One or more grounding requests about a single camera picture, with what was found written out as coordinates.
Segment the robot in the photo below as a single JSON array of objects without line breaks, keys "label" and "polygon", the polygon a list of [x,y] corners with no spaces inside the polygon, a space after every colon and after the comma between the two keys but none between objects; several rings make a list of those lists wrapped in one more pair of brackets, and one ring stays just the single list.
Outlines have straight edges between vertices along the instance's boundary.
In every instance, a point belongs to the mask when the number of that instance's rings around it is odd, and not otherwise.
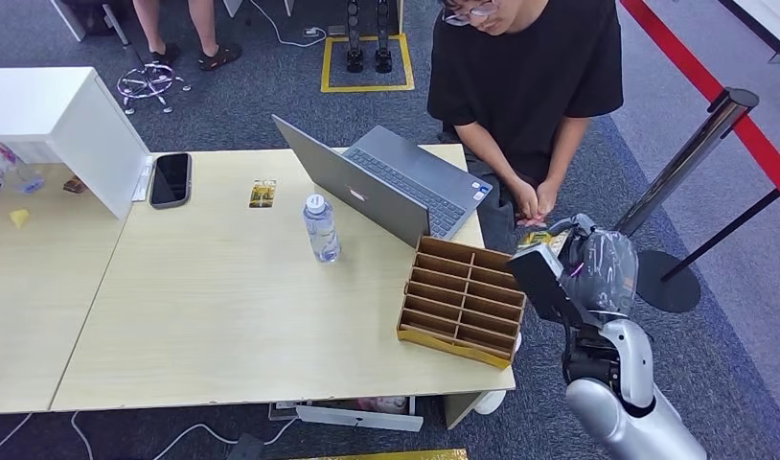
[{"label": "robot", "polygon": [[613,458],[708,458],[655,385],[650,340],[628,319],[638,269],[630,241],[585,215],[549,232],[568,232],[559,256],[535,243],[521,248],[509,268],[539,318],[564,327],[571,411]]},{"label": "robot", "polygon": [[[359,43],[359,2],[348,1],[348,72],[359,73],[364,68],[364,53]],[[377,36],[379,48],[376,50],[376,71],[389,74],[393,71],[393,57],[388,47],[390,27],[390,5],[388,0],[376,0]]]}]

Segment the laptop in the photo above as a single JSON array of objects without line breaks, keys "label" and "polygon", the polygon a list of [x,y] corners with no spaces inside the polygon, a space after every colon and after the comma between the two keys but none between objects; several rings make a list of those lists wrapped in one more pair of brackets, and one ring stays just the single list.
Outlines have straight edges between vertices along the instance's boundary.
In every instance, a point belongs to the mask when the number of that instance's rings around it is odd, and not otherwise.
[{"label": "laptop", "polygon": [[271,117],[314,183],[413,247],[451,239],[492,189],[382,126],[340,155]]}]

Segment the man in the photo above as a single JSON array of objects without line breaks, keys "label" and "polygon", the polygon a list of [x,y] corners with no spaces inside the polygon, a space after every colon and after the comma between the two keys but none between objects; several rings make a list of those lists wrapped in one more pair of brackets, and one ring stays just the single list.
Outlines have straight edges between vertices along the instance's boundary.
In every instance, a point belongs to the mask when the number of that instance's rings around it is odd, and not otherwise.
[{"label": "man", "polygon": [[614,0],[440,0],[427,109],[494,185],[487,247],[543,225],[590,117],[623,103]]},{"label": "man", "polygon": [[[189,0],[190,17],[201,41],[198,67],[216,70],[241,56],[241,46],[230,43],[219,45],[215,38],[215,6],[213,0]],[[133,0],[136,15],[148,39],[153,61],[172,66],[181,54],[175,43],[165,43],[159,34],[159,0]]]}]

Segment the bottle cap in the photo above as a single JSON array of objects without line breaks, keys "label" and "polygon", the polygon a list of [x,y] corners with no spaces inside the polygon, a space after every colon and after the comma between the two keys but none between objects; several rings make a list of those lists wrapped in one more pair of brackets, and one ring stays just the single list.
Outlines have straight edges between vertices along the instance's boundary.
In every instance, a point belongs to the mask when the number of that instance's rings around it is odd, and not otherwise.
[{"label": "bottle cap", "polygon": [[312,214],[321,214],[325,211],[325,198],[320,194],[314,194],[306,198],[306,207]]}]

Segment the red line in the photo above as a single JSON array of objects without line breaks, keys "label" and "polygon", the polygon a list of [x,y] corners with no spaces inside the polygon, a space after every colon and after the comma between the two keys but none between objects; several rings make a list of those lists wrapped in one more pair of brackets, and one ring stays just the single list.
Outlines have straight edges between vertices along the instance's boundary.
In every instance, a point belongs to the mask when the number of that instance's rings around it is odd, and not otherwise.
[{"label": "red line", "polygon": [[[677,39],[658,16],[642,0],[621,0],[621,3],[635,19],[635,22],[644,29],[644,32],[677,67],[677,70],[698,89],[703,97],[714,101],[723,90],[723,85]],[[773,185],[780,191],[780,154],[776,147],[750,117],[742,119],[735,126],[734,133],[740,138],[740,142],[746,146]]]}]

